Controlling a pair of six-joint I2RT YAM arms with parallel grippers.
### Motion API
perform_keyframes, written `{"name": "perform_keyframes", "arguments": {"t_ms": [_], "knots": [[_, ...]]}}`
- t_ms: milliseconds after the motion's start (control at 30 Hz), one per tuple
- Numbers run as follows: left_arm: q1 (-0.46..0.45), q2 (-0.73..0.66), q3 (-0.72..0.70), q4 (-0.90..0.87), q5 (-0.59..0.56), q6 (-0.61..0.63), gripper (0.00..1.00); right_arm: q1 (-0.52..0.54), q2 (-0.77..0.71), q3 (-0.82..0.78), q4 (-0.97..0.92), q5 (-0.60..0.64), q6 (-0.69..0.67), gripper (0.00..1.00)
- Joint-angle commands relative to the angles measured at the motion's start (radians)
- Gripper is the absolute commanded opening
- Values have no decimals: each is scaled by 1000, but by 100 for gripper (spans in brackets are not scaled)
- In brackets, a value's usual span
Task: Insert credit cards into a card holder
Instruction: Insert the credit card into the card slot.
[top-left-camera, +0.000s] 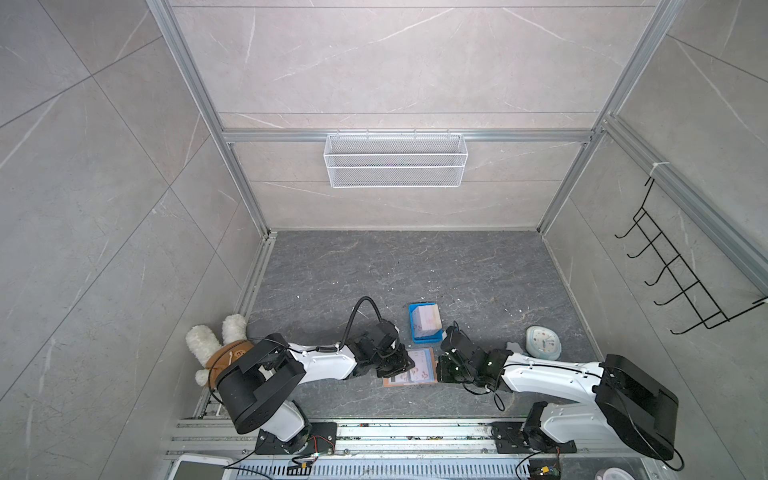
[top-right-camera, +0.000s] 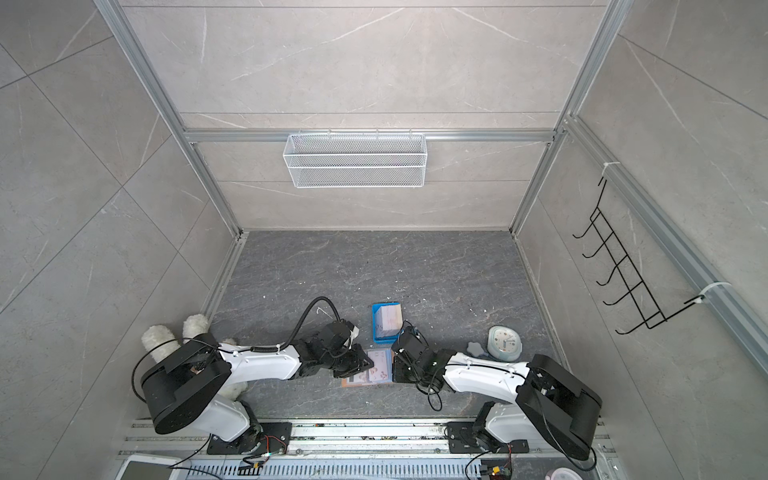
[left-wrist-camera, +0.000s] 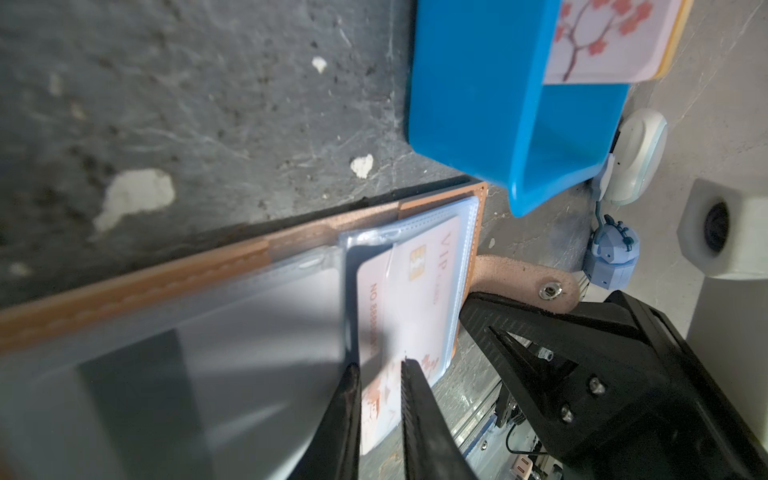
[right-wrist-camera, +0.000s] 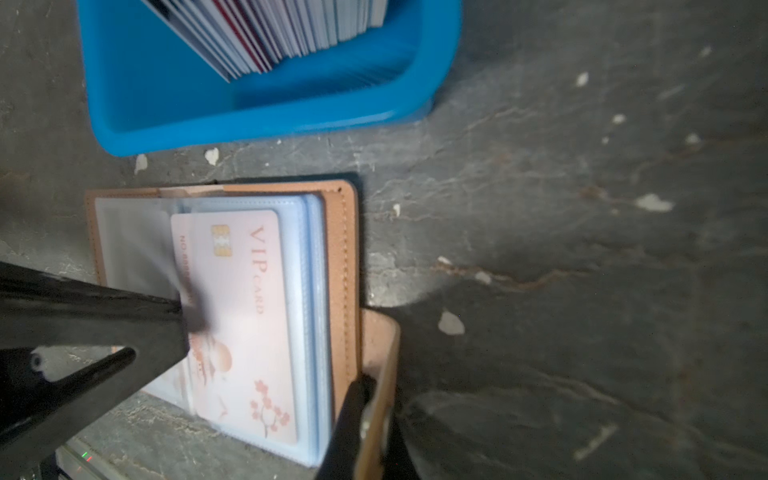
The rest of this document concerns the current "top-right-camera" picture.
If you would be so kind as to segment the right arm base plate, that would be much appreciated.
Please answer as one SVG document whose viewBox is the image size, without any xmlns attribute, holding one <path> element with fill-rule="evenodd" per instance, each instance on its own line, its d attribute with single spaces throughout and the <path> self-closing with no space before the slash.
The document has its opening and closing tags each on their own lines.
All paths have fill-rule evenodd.
<svg viewBox="0 0 768 480">
<path fill-rule="evenodd" d="M 531 451 L 529 435 L 525 430 L 492 430 L 471 422 L 448 422 L 444 434 L 451 454 L 525 454 Z"/>
</svg>

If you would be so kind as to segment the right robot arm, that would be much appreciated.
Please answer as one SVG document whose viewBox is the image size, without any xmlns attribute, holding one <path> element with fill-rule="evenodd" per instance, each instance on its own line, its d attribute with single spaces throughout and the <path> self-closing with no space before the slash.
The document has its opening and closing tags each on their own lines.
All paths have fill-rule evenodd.
<svg viewBox="0 0 768 480">
<path fill-rule="evenodd" d="M 468 447 L 497 452 L 543 441 L 579 469 L 595 468 L 585 463 L 596 460 L 592 443 L 603 401 L 551 357 L 505 363 L 434 350 L 413 327 L 400 333 L 391 351 L 396 383 L 413 384 L 428 397 L 449 389 L 491 399 L 465 434 Z"/>
</svg>

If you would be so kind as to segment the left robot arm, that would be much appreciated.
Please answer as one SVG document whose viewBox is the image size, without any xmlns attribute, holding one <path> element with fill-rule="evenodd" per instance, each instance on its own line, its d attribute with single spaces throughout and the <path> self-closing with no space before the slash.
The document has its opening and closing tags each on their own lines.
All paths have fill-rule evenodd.
<svg viewBox="0 0 768 480">
<path fill-rule="evenodd" d="M 250 408 L 223 391 L 257 380 L 292 380 L 322 369 L 350 378 L 374 367 L 355 342 L 357 327 L 336 320 L 306 339 L 268 347 L 244 347 L 216 341 L 201 333 L 170 352 L 140 378 L 145 404 L 156 433 L 186 427 L 225 442 L 240 438 L 257 422 Z"/>
</svg>

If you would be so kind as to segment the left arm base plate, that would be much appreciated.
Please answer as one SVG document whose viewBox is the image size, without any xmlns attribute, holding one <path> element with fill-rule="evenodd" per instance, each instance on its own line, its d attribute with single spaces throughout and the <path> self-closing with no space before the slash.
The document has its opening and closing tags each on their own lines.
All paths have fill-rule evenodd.
<svg viewBox="0 0 768 480">
<path fill-rule="evenodd" d="M 208 455 L 256 455 L 285 453 L 292 433 L 291 422 L 262 423 L 258 429 L 250 428 L 238 439 L 224 442 L 213 436 L 206 453 Z"/>
</svg>

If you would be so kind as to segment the stack of white cards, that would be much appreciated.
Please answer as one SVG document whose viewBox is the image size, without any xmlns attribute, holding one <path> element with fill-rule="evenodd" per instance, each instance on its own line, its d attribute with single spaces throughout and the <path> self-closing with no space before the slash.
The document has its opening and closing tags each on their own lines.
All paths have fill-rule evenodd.
<svg viewBox="0 0 768 480">
<path fill-rule="evenodd" d="M 376 334 L 378 338 L 396 336 L 403 326 L 402 307 L 399 303 L 382 304 L 376 314 Z"/>
</svg>

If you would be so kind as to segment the blue plastic card tray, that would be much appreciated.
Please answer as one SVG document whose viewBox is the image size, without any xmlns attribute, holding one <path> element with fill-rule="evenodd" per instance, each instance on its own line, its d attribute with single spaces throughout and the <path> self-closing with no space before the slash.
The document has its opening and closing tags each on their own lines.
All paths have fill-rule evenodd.
<svg viewBox="0 0 768 480">
<path fill-rule="evenodd" d="M 404 324 L 402 306 L 398 302 L 372 305 L 373 341 L 391 344 L 399 336 Z"/>
</svg>

